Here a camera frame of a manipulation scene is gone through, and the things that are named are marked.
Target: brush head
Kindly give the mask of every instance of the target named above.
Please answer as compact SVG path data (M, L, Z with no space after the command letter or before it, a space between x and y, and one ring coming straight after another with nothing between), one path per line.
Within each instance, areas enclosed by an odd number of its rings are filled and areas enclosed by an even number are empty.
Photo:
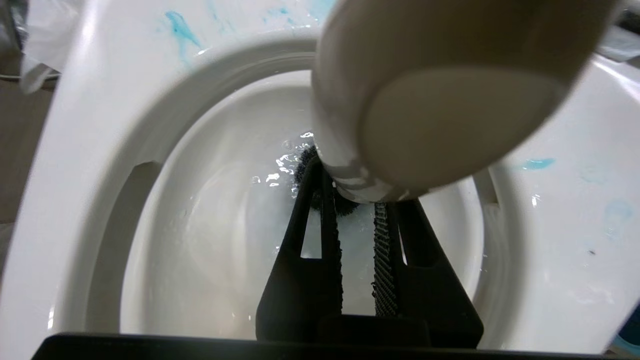
M302 154L300 154L300 163L296 167L296 171L294 173L294 180L296 184L300 184L302 176L305 173L305 169L307 168L307 164L309 164L309 161L316 156L318 156L318 152L315 146L306 148ZM358 205L360 205L357 202L343 198L335 188L333 188L333 198L335 201L335 213L339 217L349 215L358 207ZM321 206L322 199L320 198L320 193L316 191L311 199L311 208L319 211Z

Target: white plastic bag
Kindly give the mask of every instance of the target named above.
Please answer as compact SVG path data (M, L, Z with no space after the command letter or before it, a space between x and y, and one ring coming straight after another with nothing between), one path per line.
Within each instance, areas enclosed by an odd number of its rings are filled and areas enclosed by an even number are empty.
M84 0L31 0L20 87L38 90L53 70L63 72Z

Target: white toilet seat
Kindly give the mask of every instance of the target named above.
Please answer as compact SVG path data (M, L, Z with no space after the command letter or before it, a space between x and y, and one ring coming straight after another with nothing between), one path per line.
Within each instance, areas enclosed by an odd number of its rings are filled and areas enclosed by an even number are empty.
M311 53L305 44L317 38L326 3L87 1L4 270L0 358L29 358L46 336L86 330L92 269L129 173L162 163L198 114L219 100L190 91L180 109L171 109L157 105L160 96L198 83L189 77L194 69L247 49L255 54L259 44ZM172 12L188 22L188 32ZM265 47L259 57L279 50ZM479 312L500 312L500 304L483 298L492 291L512 294L516 306L506 318L485 321L499 335L483 346L599 352L640 298L639 81L640 71L595 58L554 119L490 169L501 208L486 208L485 217L506 225L489 235L506 229L510 242L496 247L518 244L502 255L522 267L511 275L500 273L504 263L484 268L506 280L483 285L481 277ZM157 122L153 111L162 111ZM594 148L603 143L610 146Z

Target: toilet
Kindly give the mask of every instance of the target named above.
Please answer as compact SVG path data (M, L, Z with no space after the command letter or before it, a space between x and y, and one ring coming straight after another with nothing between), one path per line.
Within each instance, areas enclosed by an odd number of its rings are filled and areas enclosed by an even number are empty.
M4 270L0 359L59 332L255 338L331 6L86 3ZM420 199L483 320L479 348L609 346L640 299L638 119L640 70L594 55L530 139ZM372 206L339 231L343 311L371 315Z

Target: floor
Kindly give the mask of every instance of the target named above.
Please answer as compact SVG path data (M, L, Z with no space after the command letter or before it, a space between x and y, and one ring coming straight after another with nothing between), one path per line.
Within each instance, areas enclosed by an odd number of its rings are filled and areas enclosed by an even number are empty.
M0 80L0 291L13 223L53 92L24 95Z

